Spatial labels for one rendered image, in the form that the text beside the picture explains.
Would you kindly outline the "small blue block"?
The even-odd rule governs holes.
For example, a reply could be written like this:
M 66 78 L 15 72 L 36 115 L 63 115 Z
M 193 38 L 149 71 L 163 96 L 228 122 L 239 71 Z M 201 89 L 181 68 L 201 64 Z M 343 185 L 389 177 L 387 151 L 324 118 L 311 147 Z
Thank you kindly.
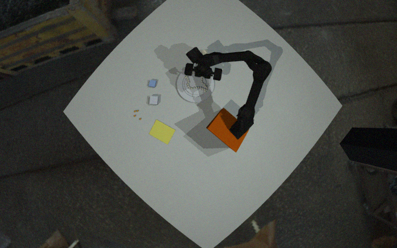
M 150 87 L 154 87 L 154 88 L 155 88 L 155 86 L 156 86 L 156 81 L 154 81 L 154 80 L 150 80 L 150 82 L 149 82 L 149 86 L 150 86 Z

